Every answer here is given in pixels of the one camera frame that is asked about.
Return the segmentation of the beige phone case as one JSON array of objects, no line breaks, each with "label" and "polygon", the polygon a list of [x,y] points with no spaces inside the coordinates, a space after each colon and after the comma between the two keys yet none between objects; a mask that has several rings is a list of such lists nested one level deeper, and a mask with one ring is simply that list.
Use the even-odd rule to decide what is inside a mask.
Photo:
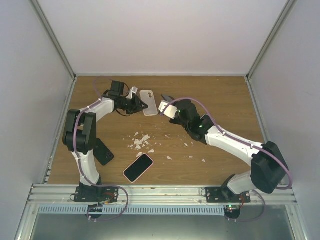
[{"label": "beige phone case", "polygon": [[151,90],[141,90],[139,92],[140,99],[147,105],[147,108],[143,110],[143,114],[146,117],[153,117],[158,114],[158,108],[155,101],[155,96]]}]

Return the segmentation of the black smartphone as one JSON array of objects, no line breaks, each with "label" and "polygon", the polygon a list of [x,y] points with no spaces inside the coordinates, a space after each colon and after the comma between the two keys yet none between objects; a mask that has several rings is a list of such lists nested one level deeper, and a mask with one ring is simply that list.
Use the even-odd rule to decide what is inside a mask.
[{"label": "black smartphone", "polygon": [[169,102],[169,103],[175,100],[173,97],[171,97],[169,95],[165,95],[165,94],[161,94],[161,97],[163,98],[164,101]]}]

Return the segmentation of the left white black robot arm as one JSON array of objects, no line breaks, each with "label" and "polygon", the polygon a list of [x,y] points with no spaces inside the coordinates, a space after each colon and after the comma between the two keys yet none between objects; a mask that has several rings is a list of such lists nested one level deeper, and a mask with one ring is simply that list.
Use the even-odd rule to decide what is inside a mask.
[{"label": "left white black robot arm", "polygon": [[92,202],[98,202],[103,197],[101,176],[96,168],[95,160],[102,166],[114,159],[114,154],[97,138],[97,123],[103,117],[113,112],[125,112],[131,116],[148,108],[138,96],[138,88],[133,86],[124,93],[128,85],[124,82],[113,81],[110,89],[94,103],[82,109],[71,109],[66,116],[62,142],[74,156],[80,183],[89,186],[86,197]]}]

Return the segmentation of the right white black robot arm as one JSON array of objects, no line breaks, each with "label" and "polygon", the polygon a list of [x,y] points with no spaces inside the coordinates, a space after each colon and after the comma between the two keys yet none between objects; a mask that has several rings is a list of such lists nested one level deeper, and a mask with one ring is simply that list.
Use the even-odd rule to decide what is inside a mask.
[{"label": "right white black robot arm", "polygon": [[177,99],[161,112],[170,118],[170,123],[181,125],[193,140],[219,148],[250,167],[245,173],[231,175],[221,185],[221,196],[228,203],[248,191],[272,194],[274,190],[281,189],[279,184],[285,176],[291,176],[274,142],[250,141],[225,130],[209,113],[200,116],[190,98]]}]

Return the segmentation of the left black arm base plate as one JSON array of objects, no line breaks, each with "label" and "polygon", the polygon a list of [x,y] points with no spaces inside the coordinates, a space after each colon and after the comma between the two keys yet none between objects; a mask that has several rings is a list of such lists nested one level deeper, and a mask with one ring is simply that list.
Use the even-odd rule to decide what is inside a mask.
[{"label": "left black arm base plate", "polygon": [[115,203],[118,201],[117,187],[96,187],[80,184],[75,193],[70,195],[70,200],[76,203]]}]

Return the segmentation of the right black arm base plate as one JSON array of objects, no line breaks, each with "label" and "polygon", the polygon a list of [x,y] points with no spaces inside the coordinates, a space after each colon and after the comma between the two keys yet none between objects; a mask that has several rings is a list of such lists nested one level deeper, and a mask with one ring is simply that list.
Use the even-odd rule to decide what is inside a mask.
[{"label": "right black arm base plate", "polygon": [[207,203],[250,203],[249,192],[241,194],[233,193],[229,188],[222,186],[207,186],[202,189],[201,196],[206,198]]}]

